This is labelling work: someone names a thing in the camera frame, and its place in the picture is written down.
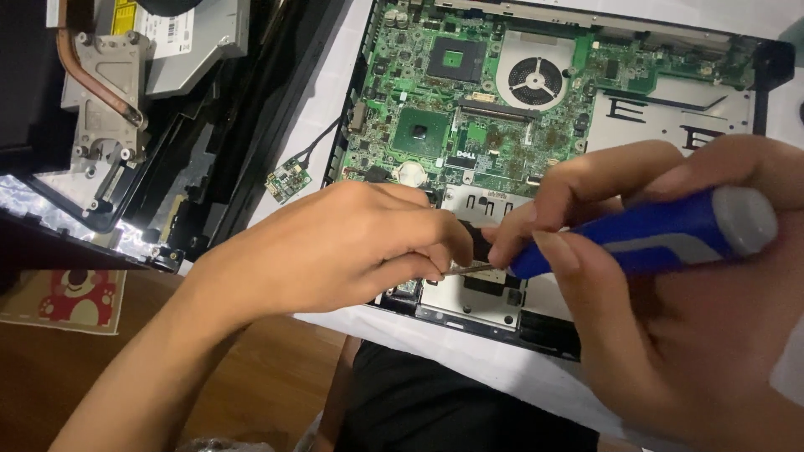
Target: black cable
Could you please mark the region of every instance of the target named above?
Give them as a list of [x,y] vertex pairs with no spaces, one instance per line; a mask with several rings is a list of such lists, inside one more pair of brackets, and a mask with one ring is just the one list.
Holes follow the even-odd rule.
[[306,170],[307,167],[310,165],[310,154],[313,153],[313,149],[315,149],[315,146],[318,145],[318,142],[324,139],[324,137],[329,132],[331,132],[335,128],[335,126],[338,125],[340,121],[341,117],[337,117],[334,121],[332,121],[332,124],[330,124],[330,126],[326,128],[326,130],[324,130],[320,135],[318,135],[318,138],[313,140],[313,143],[311,145],[307,146],[302,152],[293,156],[293,158],[299,161],[299,166],[301,166],[302,169]]

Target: screw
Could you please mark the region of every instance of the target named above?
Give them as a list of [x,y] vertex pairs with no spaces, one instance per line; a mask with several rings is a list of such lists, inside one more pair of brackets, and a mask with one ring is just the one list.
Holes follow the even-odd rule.
[[140,34],[134,30],[128,30],[125,33],[125,40],[129,41],[131,45],[137,45],[140,42]]
[[87,35],[83,31],[78,34],[78,42],[84,46],[88,46],[92,44],[92,35]]

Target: black pants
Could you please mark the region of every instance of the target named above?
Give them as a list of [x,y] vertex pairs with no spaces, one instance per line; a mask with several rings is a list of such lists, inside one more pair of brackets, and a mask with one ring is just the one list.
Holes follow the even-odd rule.
[[363,341],[335,450],[594,451],[597,436],[435,361]]

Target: red bear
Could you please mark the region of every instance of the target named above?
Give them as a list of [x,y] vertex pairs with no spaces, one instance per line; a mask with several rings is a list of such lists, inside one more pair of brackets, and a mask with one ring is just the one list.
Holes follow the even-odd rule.
[[116,291],[117,285],[109,282],[108,270],[54,270],[51,294],[39,303],[39,317],[53,322],[108,325]]

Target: green circuit board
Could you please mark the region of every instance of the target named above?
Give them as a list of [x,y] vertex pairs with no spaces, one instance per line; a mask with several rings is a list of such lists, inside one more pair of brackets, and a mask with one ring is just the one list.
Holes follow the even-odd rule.
[[[363,90],[353,99],[348,146],[338,151],[337,180],[400,182],[401,165],[412,162],[425,173],[421,188],[471,183],[533,196],[550,166],[585,152],[598,89],[649,96],[660,76],[738,89],[753,82],[752,41],[707,53],[611,38],[593,28],[478,17],[431,0],[402,5],[380,11]],[[389,12],[407,14],[404,25],[383,20]],[[507,87],[496,86],[496,72],[514,29],[574,41],[572,66],[559,68],[567,88],[557,105],[528,114],[501,97]]]

